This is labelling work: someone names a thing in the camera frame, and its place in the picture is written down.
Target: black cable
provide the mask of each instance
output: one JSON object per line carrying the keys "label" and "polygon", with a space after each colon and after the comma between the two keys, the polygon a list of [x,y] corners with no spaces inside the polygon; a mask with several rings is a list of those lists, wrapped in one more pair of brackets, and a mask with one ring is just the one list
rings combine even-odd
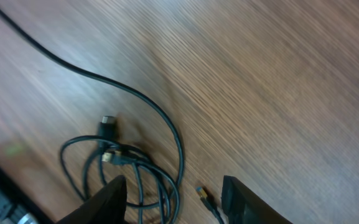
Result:
{"label": "black cable", "polygon": [[[52,52],[50,52],[49,50],[47,50],[45,47],[43,47],[41,44],[39,44],[35,39],[33,39],[29,34],[27,34],[23,29],[21,29],[8,15],[6,15],[2,10],[0,10],[0,17],[6,22],[8,23],[13,30],[15,30],[24,40],[26,40],[31,46],[33,46],[35,49],[37,49],[39,52],[41,52],[42,54],[44,54],[46,57],[48,57],[49,59],[51,59],[53,62],[65,67],[68,70],[71,70],[79,75],[83,75],[84,77],[88,77],[112,86],[115,86],[119,89],[122,89],[136,97],[138,97],[139,99],[141,99],[142,101],[144,101],[145,103],[147,103],[149,106],[151,106],[154,110],[156,110],[159,115],[162,117],[162,119],[166,122],[166,124],[168,125],[168,127],[170,128],[170,130],[172,131],[172,134],[174,136],[174,140],[175,143],[177,145],[178,148],[178,153],[179,153],[179,169],[178,169],[178,176],[176,178],[176,181],[174,181],[165,171],[163,171],[160,167],[156,166],[153,163],[149,163],[149,162],[145,162],[142,160],[136,161],[135,165],[137,165],[139,168],[145,169],[145,170],[149,170],[150,172],[152,172],[153,174],[158,174],[161,177],[165,178],[168,180],[168,182],[170,183],[171,187],[172,187],[172,191],[167,193],[167,191],[164,188],[164,185],[162,185],[162,183],[160,183],[161,180],[157,181],[158,183],[158,188],[159,188],[159,195],[161,195],[161,193],[167,194],[169,195],[169,197],[165,196],[165,201],[166,201],[166,206],[167,208],[169,208],[169,199],[172,198],[173,196],[175,196],[175,209],[174,209],[174,214],[172,216],[172,219],[170,220],[169,223],[173,223],[175,222],[178,212],[179,212],[179,192],[178,192],[178,186],[180,185],[182,178],[183,178],[183,174],[184,174],[184,152],[183,152],[183,145],[182,145],[182,141],[180,140],[180,135],[178,130],[175,128],[173,122],[170,120],[170,118],[167,116],[167,114],[155,103],[153,102],[150,98],[148,98],[146,95],[144,95],[143,93],[135,90],[134,88],[131,88],[123,83],[117,82],[115,80],[112,80],[110,78],[107,77],[103,77],[101,75],[95,74],[93,72],[89,72],[87,70],[84,70],[82,68],[79,68],[75,65],[72,65],[66,61],[64,61],[63,59],[61,59],[60,57],[56,56],[55,54],[53,54]],[[67,168],[65,167],[65,163],[64,163],[64,159],[63,159],[63,153],[64,150],[67,148],[67,146],[76,143],[76,142],[80,142],[80,141],[103,141],[103,142],[107,142],[108,144],[112,145],[113,147],[120,147],[121,145],[117,142],[114,141],[110,141],[108,139],[103,139],[101,137],[98,136],[80,136],[77,138],[73,138],[69,141],[67,141],[61,148],[60,150],[60,163],[62,165],[62,169],[63,169],[63,173],[67,176],[67,179],[69,180],[69,183],[72,185],[72,187],[74,188],[74,191],[77,193],[77,195],[82,199],[82,200],[86,200],[89,197],[89,190],[88,190],[88,186],[84,185],[84,189],[86,189],[84,191],[84,194],[82,194],[80,192],[80,190],[77,188],[77,186],[75,185],[73,179],[71,178],[70,174],[68,173]],[[101,153],[95,153],[94,157],[96,157],[97,155],[101,156]],[[84,170],[88,170],[90,163],[92,162],[93,159],[90,159],[89,161],[87,160],[86,162],[86,167],[84,167]],[[103,183],[105,183],[105,177],[103,174],[103,168],[101,167],[102,164],[100,162],[100,177],[101,177],[101,181]],[[87,174],[84,173],[83,170],[83,182],[86,182],[87,179]],[[148,209],[148,208],[154,208],[156,206],[160,206],[161,207],[161,203],[160,202],[156,202],[150,205],[136,205],[136,204],[131,204],[131,203],[127,203],[128,206],[133,207],[133,208],[139,208],[139,209]],[[170,217],[170,210],[167,209],[167,214],[166,217]]]}

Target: glossy surface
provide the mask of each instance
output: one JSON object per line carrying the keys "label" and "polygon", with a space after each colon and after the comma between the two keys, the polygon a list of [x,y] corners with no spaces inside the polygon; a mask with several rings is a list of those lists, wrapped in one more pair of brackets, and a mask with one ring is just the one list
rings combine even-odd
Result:
{"label": "glossy surface", "polygon": [[[359,1],[0,0],[23,29],[75,65],[151,97],[185,143],[179,223],[215,223],[233,175],[293,223],[359,223]],[[135,97],[60,68],[0,20],[0,166],[54,220],[81,204],[58,165],[67,139],[120,117],[124,138],[174,175],[168,127]],[[79,181],[95,145],[66,155]],[[131,167],[106,166],[110,178]],[[101,187],[95,169],[91,188]],[[152,177],[143,182],[151,202]],[[128,209],[127,220],[137,211]],[[158,219],[158,210],[145,220]]]}

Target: wood grain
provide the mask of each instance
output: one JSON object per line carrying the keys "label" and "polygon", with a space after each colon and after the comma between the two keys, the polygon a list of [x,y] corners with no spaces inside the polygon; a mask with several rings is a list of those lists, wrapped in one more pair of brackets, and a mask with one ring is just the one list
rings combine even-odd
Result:
{"label": "wood grain", "polygon": [[[216,222],[194,187],[201,182],[219,198],[225,174],[293,223],[359,223],[359,1],[0,6],[52,52],[137,88],[168,112],[185,143],[179,223]],[[53,220],[81,204],[58,165],[60,145],[117,114],[125,140],[176,175],[177,151],[158,114],[53,64],[0,20],[0,166]],[[67,153],[77,182],[93,147]],[[136,201],[130,167],[106,173],[125,174]],[[156,185],[142,175],[151,201]],[[91,189],[100,187],[93,168]],[[136,217],[128,209],[127,220]]]}

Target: cable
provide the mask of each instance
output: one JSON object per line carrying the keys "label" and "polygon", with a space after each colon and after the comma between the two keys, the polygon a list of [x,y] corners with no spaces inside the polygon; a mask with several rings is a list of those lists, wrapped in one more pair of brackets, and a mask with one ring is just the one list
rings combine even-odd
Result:
{"label": "cable", "polygon": [[[89,72],[87,70],[84,70],[82,68],[79,68],[75,65],[72,65],[68,62],[66,62],[65,60],[61,59],[60,57],[56,56],[55,54],[53,54],[52,52],[50,52],[49,50],[47,50],[45,47],[43,47],[40,43],[38,43],[35,39],[33,39],[29,34],[27,34],[23,29],[21,29],[8,15],[6,15],[2,10],[0,10],[0,17],[6,22],[8,23],[12,29],[14,31],[16,31],[27,43],[29,43],[31,46],[33,46],[33,48],[35,48],[36,50],[38,50],[40,53],[44,54],[46,57],[48,57],[49,59],[51,59],[53,62],[63,66],[64,68],[75,72],[79,75],[83,75],[84,77],[87,78],[91,78],[109,85],[112,85],[116,88],[119,88],[121,90],[124,90],[136,97],[138,97],[139,99],[141,99],[142,101],[144,101],[145,103],[147,103],[149,106],[151,106],[161,117],[162,119],[166,122],[166,124],[168,125],[168,127],[170,128],[173,136],[174,136],[174,140],[175,143],[177,145],[178,148],[178,153],[179,153],[179,169],[178,169],[178,176],[176,178],[176,181],[174,181],[165,171],[163,171],[160,167],[156,166],[155,164],[151,163],[151,162],[145,162],[144,160],[139,160],[139,161],[134,161],[133,163],[135,164],[135,166],[138,166],[139,168],[142,168],[146,171],[152,172],[156,178],[156,181],[158,183],[158,192],[159,192],[159,196],[160,196],[160,202],[156,202],[150,205],[143,205],[141,202],[139,205],[135,205],[135,204],[131,204],[131,203],[127,203],[128,206],[130,207],[134,207],[134,208],[139,208],[139,209],[148,209],[148,208],[154,208],[156,206],[160,206],[160,210],[161,213],[163,213],[163,215],[161,216],[162,221],[164,221],[164,219],[169,218],[170,217],[170,209],[168,209],[169,203],[170,203],[170,198],[175,197],[175,208],[174,208],[174,214],[172,216],[172,218],[170,219],[169,223],[173,223],[175,222],[178,212],[179,212],[179,205],[180,205],[180,200],[179,200],[179,192],[178,192],[178,186],[180,185],[182,178],[183,178],[183,174],[184,174],[184,152],[183,152],[183,145],[182,145],[182,141],[180,139],[180,135],[178,130],[175,128],[173,122],[170,120],[170,118],[168,117],[168,115],[155,103],[153,102],[150,98],[148,98],[146,95],[144,95],[143,93],[135,90],[134,88],[131,88],[130,86],[127,86],[123,83],[117,82],[115,80],[112,80],[110,78],[95,74],[93,72]],[[110,144],[112,147],[115,148],[119,148],[122,147],[123,145],[120,145],[118,142],[115,141],[111,141],[109,139],[104,139],[101,138],[99,136],[80,136],[77,138],[73,138],[69,141],[67,141],[65,144],[63,144],[63,146],[60,149],[60,163],[62,165],[62,169],[63,169],[63,173],[67,176],[67,179],[69,180],[69,183],[72,185],[72,187],[74,188],[74,191],[77,193],[77,195],[82,199],[82,200],[86,200],[86,198],[89,197],[89,190],[88,190],[88,186],[85,185],[83,186],[85,191],[84,194],[81,193],[81,191],[78,189],[78,187],[76,187],[73,179],[71,178],[70,174],[68,173],[67,168],[65,167],[65,163],[64,163],[64,159],[63,159],[63,153],[64,150],[71,144],[76,143],[76,142],[80,142],[80,141],[99,141],[99,142],[106,142],[108,144]],[[131,149],[130,146],[126,146],[128,147],[130,150],[129,151],[133,151],[134,153],[137,153],[135,149]],[[97,155],[100,156],[100,177],[101,177],[101,181],[105,184],[105,177],[103,175],[103,168],[101,167],[101,157],[102,157],[102,153],[95,153],[92,154],[93,159],[95,157],[97,157]],[[84,173],[85,170],[89,169],[90,163],[92,162],[93,159],[88,158],[87,162],[84,166],[84,170],[83,170],[83,183],[86,182],[87,179],[87,174]],[[172,191],[170,191],[170,193],[167,193],[166,189],[164,188],[164,184],[161,182],[161,179],[159,179],[159,176],[165,178],[168,183],[170,183],[171,187],[172,187]],[[163,198],[161,198],[161,194],[163,194],[163,198],[165,198],[166,201],[166,207],[167,207],[167,211],[166,211],[166,215],[164,216],[164,206],[162,206],[161,201]]]}

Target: wooden surface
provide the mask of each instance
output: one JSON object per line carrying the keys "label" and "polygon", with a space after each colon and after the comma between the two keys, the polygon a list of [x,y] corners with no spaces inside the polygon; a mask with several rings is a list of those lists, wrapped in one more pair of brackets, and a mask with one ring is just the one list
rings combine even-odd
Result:
{"label": "wooden surface", "polygon": [[[234,175],[294,223],[359,223],[359,0],[0,0],[45,47],[137,88],[182,133],[179,223],[216,223]],[[176,175],[163,120],[135,97],[62,69],[0,20],[0,166],[53,219],[81,204],[58,164],[67,139],[119,115],[127,142]],[[79,180],[94,144],[66,160]],[[129,200],[138,195],[130,167]],[[144,175],[151,201],[155,183]],[[101,187],[96,170],[92,190]],[[145,220],[158,210],[147,212]],[[137,211],[128,209],[127,220]]]}

